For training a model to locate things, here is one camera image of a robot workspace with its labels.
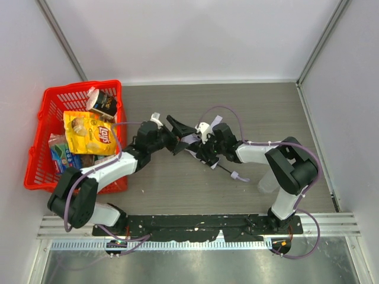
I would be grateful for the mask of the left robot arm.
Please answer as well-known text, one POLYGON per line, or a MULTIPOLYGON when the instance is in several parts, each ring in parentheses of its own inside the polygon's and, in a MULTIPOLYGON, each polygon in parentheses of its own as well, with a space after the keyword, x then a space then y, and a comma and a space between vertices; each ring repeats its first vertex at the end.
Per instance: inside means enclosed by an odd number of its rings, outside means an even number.
POLYGON ((117 227, 123 222, 124 212, 114 205, 97 203, 97 194, 116 180, 144 168, 153 153, 168 149, 178 154, 188 147, 182 138, 195 134, 197 129, 171 116, 166 119, 171 129, 154 113, 150 120, 140 124, 131 144, 121 148, 113 158, 92 167, 81 170, 70 167, 63 172, 47 207, 63 219, 66 232, 87 223, 117 227))

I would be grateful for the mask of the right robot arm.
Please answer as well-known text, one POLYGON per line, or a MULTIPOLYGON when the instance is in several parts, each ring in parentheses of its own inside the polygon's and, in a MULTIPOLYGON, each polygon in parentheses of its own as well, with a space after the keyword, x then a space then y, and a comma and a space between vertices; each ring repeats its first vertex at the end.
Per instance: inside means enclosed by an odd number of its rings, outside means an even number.
POLYGON ((274 143, 237 140, 225 123, 211 127, 202 122, 196 130, 200 138, 196 158, 209 166, 216 164, 222 155, 233 163, 258 163, 270 167, 265 180, 274 180, 271 188, 278 188, 279 192, 268 210, 269 226, 275 232, 287 229, 303 193, 320 177, 317 157, 294 137, 274 143))

